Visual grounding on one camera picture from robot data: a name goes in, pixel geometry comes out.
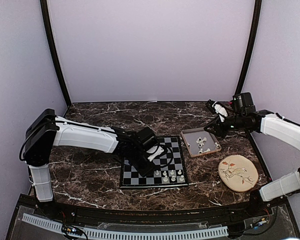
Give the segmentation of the black grey chess board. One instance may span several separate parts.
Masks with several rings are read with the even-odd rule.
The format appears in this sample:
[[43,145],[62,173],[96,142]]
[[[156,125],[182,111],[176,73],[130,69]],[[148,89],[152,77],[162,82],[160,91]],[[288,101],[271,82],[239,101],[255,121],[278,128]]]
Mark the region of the black grey chess board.
[[[153,163],[155,165],[153,175],[142,177],[137,170],[126,159],[121,164],[119,186],[122,189],[148,189],[148,188],[177,188],[189,185],[185,160],[182,151],[180,137],[177,135],[160,136],[158,138],[161,145],[166,147],[165,152],[157,156]],[[175,171],[176,181],[171,181],[170,171]],[[182,175],[178,175],[178,170],[182,170]],[[163,172],[166,171],[169,181],[163,182]],[[180,176],[184,176],[184,181],[180,181]]]

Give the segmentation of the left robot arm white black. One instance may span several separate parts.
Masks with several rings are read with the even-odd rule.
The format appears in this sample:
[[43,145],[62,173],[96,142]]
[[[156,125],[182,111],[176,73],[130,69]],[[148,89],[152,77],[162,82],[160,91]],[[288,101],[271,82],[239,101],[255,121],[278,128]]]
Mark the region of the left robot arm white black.
[[57,116],[53,109],[45,109],[26,130],[19,151],[19,160],[30,171],[36,199],[41,210],[50,218],[61,213],[55,203],[51,184],[49,159],[53,147],[69,146],[114,154],[129,163],[142,176],[155,171],[153,160],[164,153],[157,136],[149,127],[127,131],[119,127],[99,127]]

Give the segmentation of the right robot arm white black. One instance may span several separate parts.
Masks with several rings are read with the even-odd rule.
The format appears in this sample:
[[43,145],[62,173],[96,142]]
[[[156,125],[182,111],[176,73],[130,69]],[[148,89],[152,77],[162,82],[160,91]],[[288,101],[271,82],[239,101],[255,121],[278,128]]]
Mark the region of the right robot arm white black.
[[[300,124],[295,123],[279,113],[269,110],[257,110],[249,92],[233,95],[230,108],[215,100],[208,100],[206,107],[217,116],[204,130],[216,137],[224,138],[228,132],[244,130],[273,137],[300,151]],[[262,186],[255,198],[245,205],[245,213],[256,217],[265,208],[264,202],[280,197],[300,193],[300,167]]]

